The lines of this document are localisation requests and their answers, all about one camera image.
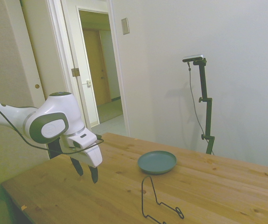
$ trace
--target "hallway floor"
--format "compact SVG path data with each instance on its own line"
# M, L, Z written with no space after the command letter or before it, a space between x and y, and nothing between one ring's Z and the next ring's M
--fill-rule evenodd
M127 136L125 125L124 125L124 115L120 115L111 120L105 121L97 126L91 128L94 134L102 135L106 132L119 134Z

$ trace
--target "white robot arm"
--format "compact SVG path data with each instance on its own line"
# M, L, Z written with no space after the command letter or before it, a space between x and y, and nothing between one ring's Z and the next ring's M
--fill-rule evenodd
M0 104L0 112L22 135L37 143L48 144L60 137L63 154L88 164L90 170L102 162L97 137L85 127L78 103L69 92L51 94L40 108ZM0 125L14 129L1 113Z

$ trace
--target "white door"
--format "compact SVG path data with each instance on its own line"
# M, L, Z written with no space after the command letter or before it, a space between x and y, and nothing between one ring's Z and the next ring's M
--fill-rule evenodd
M79 10L87 10L93 12L108 12L107 3L105 1L95 0L61 0L64 18L66 22L71 53L73 57L74 67L79 68L81 82L79 89L83 91L85 104L89 117L89 124L99 124L96 101L93 86L88 85L87 81L91 81L87 54L85 51L85 42L81 28Z
M81 27L79 10L91 11L97 13L108 13L107 2L105 0L46 0L53 22L55 39L59 49L64 73L71 80L73 93L78 98L78 103L83 109L86 126L99 124L96 101L93 86L88 85L91 82L88 58L86 55L85 42ZM114 38L113 46L117 48L117 40ZM119 54L116 54L117 74L121 77L119 63ZM71 69L78 69L80 76L72 77ZM126 102L123 89L120 88L122 95L122 104L124 111L124 120L126 131L130 135L129 124L127 120Z

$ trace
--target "wood grain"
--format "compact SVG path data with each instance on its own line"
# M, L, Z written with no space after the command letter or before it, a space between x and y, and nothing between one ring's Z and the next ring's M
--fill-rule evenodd
M60 155L2 186L35 224L153 224L142 216L146 174L137 160L164 150L178 161L167 174L152 176L158 201L179 207L185 219L155 203L149 179L145 214L169 224L268 224L268 167L110 133L103 139L96 184L85 164L80 177L69 157Z

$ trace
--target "baseboard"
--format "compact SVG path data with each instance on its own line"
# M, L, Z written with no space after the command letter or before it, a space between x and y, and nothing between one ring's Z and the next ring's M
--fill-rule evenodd
M90 127L94 127L94 126L97 126L97 125L98 125L98 121L90 123Z
M121 99L121 97L113 98L113 99L111 99L111 102L113 102L113 101L115 101L115 100L119 100L119 99Z

